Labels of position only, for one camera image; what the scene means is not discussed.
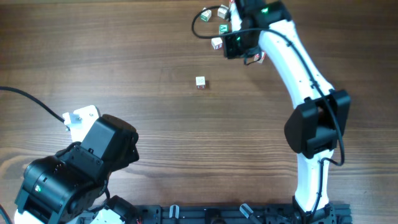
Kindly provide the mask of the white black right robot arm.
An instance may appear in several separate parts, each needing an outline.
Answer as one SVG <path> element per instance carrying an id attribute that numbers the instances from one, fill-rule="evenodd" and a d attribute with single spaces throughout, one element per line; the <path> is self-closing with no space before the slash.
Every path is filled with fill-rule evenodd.
<path id="1" fill-rule="evenodd" d="M 327 195 L 333 152 L 343 148 L 348 93 L 335 90 L 318 71 L 282 2 L 234 1 L 229 19 L 232 31 L 224 37 L 225 56 L 254 60 L 268 56 L 294 109 L 284 134 L 297 155 L 297 188 L 288 209 L 280 205 L 265 209 L 265 222 L 351 223 L 349 206 L 334 205 Z"/>

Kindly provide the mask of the red A top block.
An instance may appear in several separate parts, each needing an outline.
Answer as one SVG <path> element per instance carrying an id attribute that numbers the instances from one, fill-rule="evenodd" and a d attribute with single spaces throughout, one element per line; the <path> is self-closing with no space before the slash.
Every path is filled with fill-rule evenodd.
<path id="1" fill-rule="evenodd" d="M 262 63 L 266 57 L 266 53 L 262 51 L 260 54 L 256 54 L 253 58 L 253 62 Z"/>

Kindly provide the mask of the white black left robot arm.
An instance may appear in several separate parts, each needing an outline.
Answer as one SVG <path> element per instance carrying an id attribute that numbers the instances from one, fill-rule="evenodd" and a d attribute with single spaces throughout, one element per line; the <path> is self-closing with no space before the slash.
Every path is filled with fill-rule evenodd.
<path id="1" fill-rule="evenodd" d="M 42 223 L 69 222 L 107 192 L 114 171 L 139 160 L 138 139 L 134 126 L 102 115 L 81 141 L 27 166 L 16 212 Z"/>

